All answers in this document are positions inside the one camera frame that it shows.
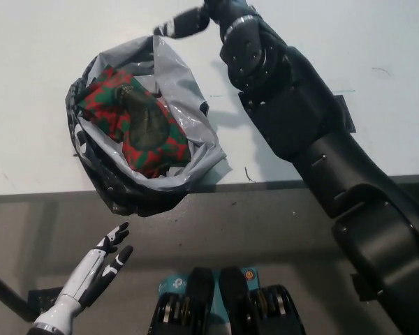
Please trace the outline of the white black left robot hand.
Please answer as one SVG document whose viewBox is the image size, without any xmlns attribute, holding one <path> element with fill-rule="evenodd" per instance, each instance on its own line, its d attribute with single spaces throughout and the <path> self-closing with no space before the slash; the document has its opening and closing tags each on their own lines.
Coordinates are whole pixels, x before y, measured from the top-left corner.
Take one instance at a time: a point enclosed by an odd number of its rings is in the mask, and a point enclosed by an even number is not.
<svg viewBox="0 0 419 335">
<path fill-rule="evenodd" d="M 122 223 L 90 249 L 68 278 L 54 305 L 36 318 L 28 333 L 72 334 L 74 319 L 102 295 L 131 256 L 133 247 L 128 245 L 112 262 L 103 264 L 128 234 L 128 223 Z"/>
</svg>

